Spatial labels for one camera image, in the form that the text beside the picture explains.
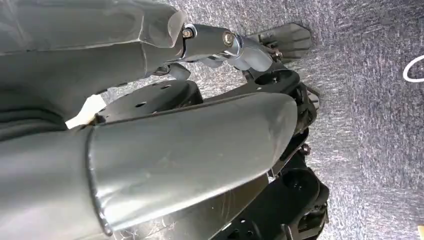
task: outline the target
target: screw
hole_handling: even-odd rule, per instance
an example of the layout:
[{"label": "screw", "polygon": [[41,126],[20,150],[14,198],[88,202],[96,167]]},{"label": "screw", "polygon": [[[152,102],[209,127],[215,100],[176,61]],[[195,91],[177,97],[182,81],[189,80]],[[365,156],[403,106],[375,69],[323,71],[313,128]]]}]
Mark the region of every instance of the screw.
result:
[{"label": "screw", "polygon": [[308,145],[308,144],[303,144],[301,147],[300,147],[300,152],[303,154],[303,155],[305,155],[305,156],[308,156],[310,153],[311,153],[311,147]]},{"label": "screw", "polygon": [[222,40],[226,46],[231,47],[234,43],[234,34],[232,32],[225,31],[222,35]]},{"label": "screw", "polygon": [[182,30],[182,37],[185,39],[193,37],[193,31],[190,28]]},{"label": "screw", "polygon": [[275,52],[272,54],[272,56],[273,56],[274,58],[276,58],[277,60],[280,60],[280,59],[282,59],[282,58],[283,58],[283,53],[282,53],[282,52],[280,52],[280,51],[278,51],[278,50],[275,50]]}]

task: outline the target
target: black plastic part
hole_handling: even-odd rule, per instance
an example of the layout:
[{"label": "black plastic part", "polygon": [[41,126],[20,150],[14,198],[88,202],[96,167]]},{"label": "black plastic part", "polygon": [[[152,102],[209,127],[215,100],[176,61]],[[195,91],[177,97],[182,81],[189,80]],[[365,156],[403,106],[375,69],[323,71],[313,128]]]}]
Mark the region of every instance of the black plastic part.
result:
[{"label": "black plastic part", "polygon": [[317,237],[327,221],[327,204],[317,205],[324,186],[297,152],[231,224],[213,240],[304,240]]},{"label": "black plastic part", "polygon": [[205,102],[260,92],[290,94],[300,83],[299,75],[285,67],[275,71],[258,72],[255,76],[257,77],[254,80],[221,95],[205,99]]},{"label": "black plastic part", "polygon": [[284,152],[279,158],[279,161],[269,170],[268,176],[279,177],[281,176],[281,170],[293,157],[293,155],[299,150],[299,148],[305,143],[309,135],[309,128],[305,129],[302,133],[295,135],[291,138]]},{"label": "black plastic part", "polygon": [[156,76],[164,76],[167,74],[171,75],[176,80],[187,80],[190,77],[191,72],[179,63],[171,63],[160,66],[157,71],[153,73],[153,75]]},{"label": "black plastic part", "polygon": [[138,118],[201,103],[203,103],[202,95],[193,81],[162,81],[120,97],[102,109],[94,122],[98,124]]},{"label": "black plastic part", "polygon": [[249,36],[257,42],[282,53],[282,63],[299,59],[312,47],[311,32],[295,23],[285,24]]},{"label": "black plastic part", "polygon": [[291,96],[297,103],[297,125],[294,134],[297,135],[307,129],[317,119],[317,109],[314,102],[308,97],[309,89],[300,83]]},{"label": "black plastic part", "polygon": [[243,71],[243,76],[246,78],[247,82],[255,81],[260,76],[267,74],[267,73],[273,73],[277,71],[287,70],[287,68],[280,62],[273,62],[272,65],[269,67],[267,71],[256,71],[253,68],[250,68],[247,71]]}]

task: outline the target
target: gray carpet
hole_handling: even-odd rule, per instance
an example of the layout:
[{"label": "gray carpet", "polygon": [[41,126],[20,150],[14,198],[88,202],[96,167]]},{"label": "gray carpet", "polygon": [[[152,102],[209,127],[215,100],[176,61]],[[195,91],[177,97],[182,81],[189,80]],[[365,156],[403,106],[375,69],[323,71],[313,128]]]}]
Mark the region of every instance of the gray carpet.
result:
[{"label": "gray carpet", "polygon": [[[314,49],[289,65],[322,94],[309,138],[309,165],[330,188],[322,240],[418,239],[424,224],[424,83],[403,80],[424,55],[423,0],[169,0],[193,23],[240,34],[297,23]],[[228,65],[190,64],[204,97],[244,83]],[[424,64],[412,69],[424,77]],[[149,78],[103,97],[111,101],[158,81]]]}]

